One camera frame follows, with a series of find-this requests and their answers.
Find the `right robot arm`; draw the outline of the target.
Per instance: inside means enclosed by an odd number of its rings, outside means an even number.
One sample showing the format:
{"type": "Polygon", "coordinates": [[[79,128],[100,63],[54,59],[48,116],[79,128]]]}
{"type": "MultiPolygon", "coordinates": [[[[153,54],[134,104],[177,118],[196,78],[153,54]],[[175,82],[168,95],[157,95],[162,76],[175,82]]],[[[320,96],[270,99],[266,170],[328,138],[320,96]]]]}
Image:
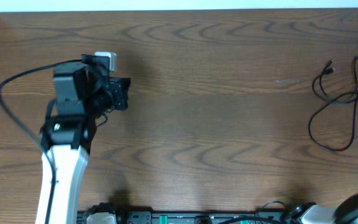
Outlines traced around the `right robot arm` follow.
{"type": "Polygon", "coordinates": [[[285,220],[296,224],[358,224],[358,194],[343,201],[337,208],[308,202],[295,207],[285,220]]]}

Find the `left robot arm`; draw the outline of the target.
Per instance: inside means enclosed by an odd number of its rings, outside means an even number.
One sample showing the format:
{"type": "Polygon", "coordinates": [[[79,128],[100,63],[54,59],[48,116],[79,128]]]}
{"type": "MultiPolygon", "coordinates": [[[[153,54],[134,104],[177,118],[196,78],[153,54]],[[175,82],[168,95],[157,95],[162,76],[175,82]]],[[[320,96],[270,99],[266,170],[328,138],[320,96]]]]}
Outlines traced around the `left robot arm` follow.
{"type": "Polygon", "coordinates": [[[42,186],[37,223],[75,223],[79,192],[97,130],[96,120],[112,110],[126,110],[130,78],[112,78],[107,57],[67,62],[55,67],[56,98],[47,106],[40,130],[42,186]]]}

